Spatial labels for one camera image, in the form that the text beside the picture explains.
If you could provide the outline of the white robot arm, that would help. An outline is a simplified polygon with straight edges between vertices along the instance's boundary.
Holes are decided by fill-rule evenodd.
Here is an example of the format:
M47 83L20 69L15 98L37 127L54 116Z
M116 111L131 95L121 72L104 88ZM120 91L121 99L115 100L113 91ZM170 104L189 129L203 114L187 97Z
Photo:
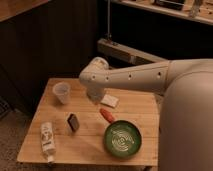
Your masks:
M105 59L95 57L79 81L92 99L100 98L105 88L156 94L158 171L213 171L213 59L111 69Z

